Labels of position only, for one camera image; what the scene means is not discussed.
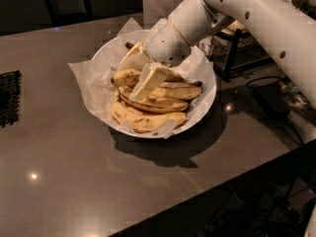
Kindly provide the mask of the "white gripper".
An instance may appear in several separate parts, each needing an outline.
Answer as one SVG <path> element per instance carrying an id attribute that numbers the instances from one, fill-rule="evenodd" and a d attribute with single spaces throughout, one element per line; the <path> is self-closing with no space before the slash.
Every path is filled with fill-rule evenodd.
<path id="1" fill-rule="evenodd" d="M 149 31 L 145 43 L 139 41 L 127 52 L 119 62 L 118 70 L 141 70 L 152 60 L 167 66 L 180 65 L 191 54 L 189 33 L 187 24 L 167 18 L 160 19 Z M 167 79 L 168 72 L 160 64 L 146 65 L 128 98 L 134 102 L 145 99 Z"/>

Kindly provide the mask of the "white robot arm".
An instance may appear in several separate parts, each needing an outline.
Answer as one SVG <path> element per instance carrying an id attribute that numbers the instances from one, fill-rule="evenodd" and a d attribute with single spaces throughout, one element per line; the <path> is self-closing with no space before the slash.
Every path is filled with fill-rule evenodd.
<path id="1" fill-rule="evenodd" d="M 239 21 L 316 105 L 316 21 L 283 0 L 184 0 L 122 59 L 181 64 L 191 46 Z"/>

